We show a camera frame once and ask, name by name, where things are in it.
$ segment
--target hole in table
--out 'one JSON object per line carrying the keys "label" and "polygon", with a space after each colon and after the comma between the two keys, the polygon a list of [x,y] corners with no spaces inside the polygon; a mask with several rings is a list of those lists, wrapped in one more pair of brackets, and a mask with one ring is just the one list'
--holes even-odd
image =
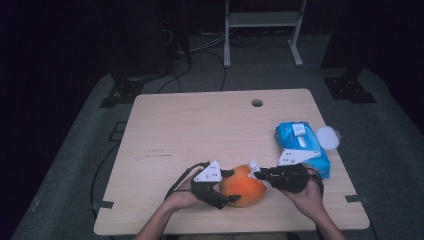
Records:
{"label": "hole in table", "polygon": [[262,105],[264,105],[264,103],[260,99],[253,99],[252,100],[252,105],[254,107],[262,107]]}

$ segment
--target shelf leg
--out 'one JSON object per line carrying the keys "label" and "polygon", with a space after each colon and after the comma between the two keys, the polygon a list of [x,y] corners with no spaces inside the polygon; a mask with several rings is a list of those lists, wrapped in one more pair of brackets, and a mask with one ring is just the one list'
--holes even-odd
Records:
{"label": "shelf leg", "polygon": [[300,7],[299,15],[296,20],[296,27],[294,29],[293,39],[289,40],[290,51],[292,52],[295,64],[297,67],[303,67],[303,61],[300,57],[299,51],[297,50],[296,44],[299,38],[300,27],[302,26],[303,16],[305,14],[307,0],[303,0],[302,6]]}
{"label": "shelf leg", "polygon": [[229,68],[231,66],[231,55],[230,55],[230,4],[229,0],[225,1],[225,42],[224,42],[224,67]]}

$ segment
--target forearm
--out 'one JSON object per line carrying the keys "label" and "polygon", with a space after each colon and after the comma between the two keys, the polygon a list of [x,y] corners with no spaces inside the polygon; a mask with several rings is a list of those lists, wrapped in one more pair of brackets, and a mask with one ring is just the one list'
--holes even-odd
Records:
{"label": "forearm", "polygon": [[328,214],[312,219],[325,240],[347,240]]}
{"label": "forearm", "polygon": [[177,209],[168,206],[165,202],[156,210],[143,229],[135,236],[134,240],[160,239],[172,214]]}

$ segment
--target blue package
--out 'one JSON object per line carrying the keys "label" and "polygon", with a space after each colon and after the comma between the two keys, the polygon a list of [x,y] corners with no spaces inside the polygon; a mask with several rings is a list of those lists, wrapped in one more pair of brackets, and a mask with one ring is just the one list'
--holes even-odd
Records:
{"label": "blue package", "polygon": [[304,163],[316,169],[323,179],[330,177],[330,161],[325,150],[320,146],[314,131],[307,122],[284,122],[276,128],[276,140],[281,148],[317,151],[317,157],[310,158]]}

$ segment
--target white triangular marker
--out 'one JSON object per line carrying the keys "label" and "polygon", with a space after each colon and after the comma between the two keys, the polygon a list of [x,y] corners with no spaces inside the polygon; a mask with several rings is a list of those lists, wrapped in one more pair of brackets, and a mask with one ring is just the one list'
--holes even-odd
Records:
{"label": "white triangular marker", "polygon": [[218,161],[213,161],[209,166],[203,169],[195,178],[195,182],[221,182],[221,167]]}
{"label": "white triangular marker", "polygon": [[319,157],[321,155],[318,151],[306,151],[295,149],[284,149],[283,153],[278,160],[278,166],[295,165],[304,162],[308,159]]}

